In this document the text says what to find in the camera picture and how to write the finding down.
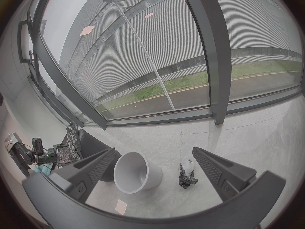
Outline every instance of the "textured gripper pad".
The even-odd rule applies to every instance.
[[[108,168],[115,156],[115,149],[112,148],[108,154],[100,162],[98,162],[92,170],[89,171],[88,175],[94,185],[104,174],[105,170]]]
[[[222,172],[216,168],[205,156],[197,149],[193,149],[193,156],[204,171],[206,176],[218,185]]]

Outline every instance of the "gray tile floor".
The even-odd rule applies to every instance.
[[[192,157],[192,147],[257,170],[257,177],[270,170],[286,179],[286,186],[273,209],[262,221],[266,227],[284,208],[297,188],[305,168],[305,98],[303,95],[266,108],[228,115],[223,125],[211,118],[174,124],[95,127],[85,130],[121,154],[139,151],[163,171],[161,184],[135,194],[120,192],[114,182],[99,181],[87,204],[117,213],[118,199],[127,204],[126,216],[162,218],[199,212],[222,203],[204,172],[195,162],[196,185],[178,184],[179,163]]]

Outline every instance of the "crumpled black plastic bag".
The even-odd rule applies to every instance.
[[[71,123],[67,127],[67,145],[69,147],[63,147],[58,150],[58,156],[62,163],[77,162],[83,159],[77,124]]]
[[[182,165],[180,163],[180,175],[179,175],[179,185],[183,187],[184,189],[187,189],[191,184],[196,184],[197,179],[194,178],[194,171],[192,171],[190,177],[185,176],[185,170],[182,168]]]

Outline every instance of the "white trash can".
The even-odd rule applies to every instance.
[[[118,159],[113,177],[120,191],[132,194],[158,186],[162,180],[162,170],[143,154],[129,152]]]

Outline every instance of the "light pole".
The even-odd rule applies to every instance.
[[[165,88],[165,86],[164,86],[164,84],[163,84],[163,82],[162,82],[162,80],[161,80],[161,77],[160,77],[160,75],[159,75],[159,73],[158,73],[158,71],[157,71],[155,65],[153,64],[153,62],[152,62],[152,60],[151,60],[149,54],[147,53],[147,51],[146,51],[146,49],[145,49],[143,43],[141,42],[141,40],[140,40],[138,34],[135,32],[135,29],[132,27],[130,21],[127,19],[127,17],[126,17],[126,15],[124,14],[124,12],[121,10],[121,8],[120,8],[120,7],[118,6],[118,4],[116,3],[116,2],[119,2],[119,1],[126,1],[126,0],[103,0],[103,2],[109,2],[109,3],[110,3],[110,2],[113,2],[113,3],[116,5],[116,7],[118,8],[118,10],[120,11],[120,13],[122,14],[122,16],[124,17],[125,21],[126,21],[127,24],[129,25],[129,27],[131,28],[131,30],[132,30],[132,32],[134,33],[135,37],[137,38],[139,44],[141,45],[141,47],[142,47],[142,49],[143,49],[143,51],[144,51],[144,53],[145,53],[145,55],[146,55],[148,61],[150,62],[151,66],[152,66],[152,68],[153,68],[153,70],[154,70],[154,72],[155,72],[155,74],[156,74],[156,76],[157,76],[157,78],[158,78],[158,80],[159,80],[159,82],[160,82],[162,88],[163,88],[163,91],[164,91],[164,93],[165,93],[165,95],[166,95],[166,97],[167,97],[167,99],[168,99],[168,101],[169,101],[169,103],[170,103],[171,108],[172,108],[173,110],[175,110],[175,108],[174,108],[174,106],[173,106],[173,103],[172,103],[172,101],[171,101],[171,99],[170,99],[170,96],[169,96],[169,94],[168,94],[168,92],[167,92],[167,90],[166,90],[166,88]]]

